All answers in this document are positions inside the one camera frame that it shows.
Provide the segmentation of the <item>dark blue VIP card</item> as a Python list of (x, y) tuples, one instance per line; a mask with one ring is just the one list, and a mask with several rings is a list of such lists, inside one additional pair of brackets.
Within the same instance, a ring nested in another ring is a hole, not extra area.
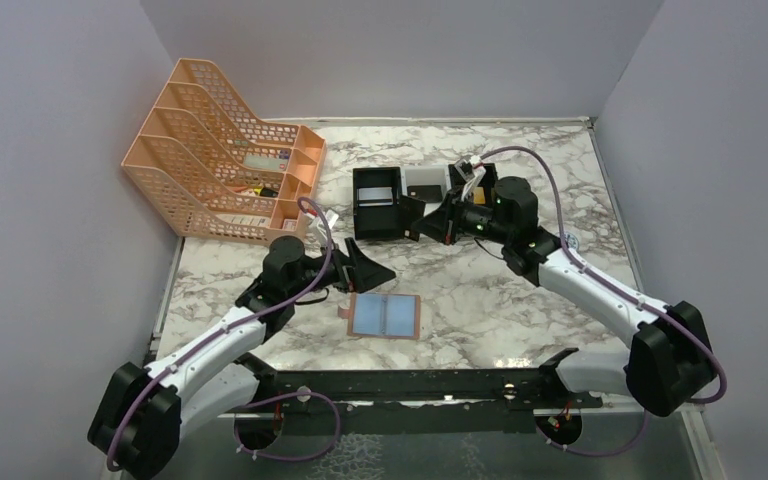
[(425, 216), (426, 203), (410, 195), (403, 195), (399, 198), (398, 209), (404, 237), (418, 242), (420, 234), (415, 230), (413, 224)]

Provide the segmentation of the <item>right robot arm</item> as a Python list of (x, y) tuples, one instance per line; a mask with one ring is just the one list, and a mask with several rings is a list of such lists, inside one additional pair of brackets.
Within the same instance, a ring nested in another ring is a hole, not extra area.
[(554, 357), (536, 383), (545, 404), (560, 407), (576, 393), (598, 392), (629, 396), (666, 417), (698, 401), (719, 376), (699, 310), (688, 302), (668, 305), (587, 263), (540, 225), (538, 198), (525, 179), (498, 180), (485, 205), (463, 199), (463, 190), (450, 190), (437, 209), (413, 222), (413, 230), (444, 245), (463, 235), (500, 244), (515, 275), (572, 302), (628, 349)]

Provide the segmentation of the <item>tan leather card holder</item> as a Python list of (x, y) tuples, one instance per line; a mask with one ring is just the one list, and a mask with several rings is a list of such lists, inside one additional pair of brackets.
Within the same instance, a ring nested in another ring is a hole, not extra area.
[(338, 317), (355, 337), (410, 339), (420, 337), (421, 299), (417, 295), (353, 293)]

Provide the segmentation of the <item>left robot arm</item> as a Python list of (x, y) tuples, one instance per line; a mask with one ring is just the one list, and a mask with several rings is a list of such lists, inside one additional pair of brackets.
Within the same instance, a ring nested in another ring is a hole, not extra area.
[(274, 240), (262, 272), (222, 319), (179, 350), (141, 367), (127, 362), (112, 375), (87, 438), (112, 470), (151, 479), (180, 442), (214, 417), (244, 406), (258, 411), (273, 401), (274, 384), (238, 358), (278, 333), (296, 301), (333, 288), (363, 293), (393, 280), (395, 272), (363, 254), (354, 240), (307, 255), (295, 236)]

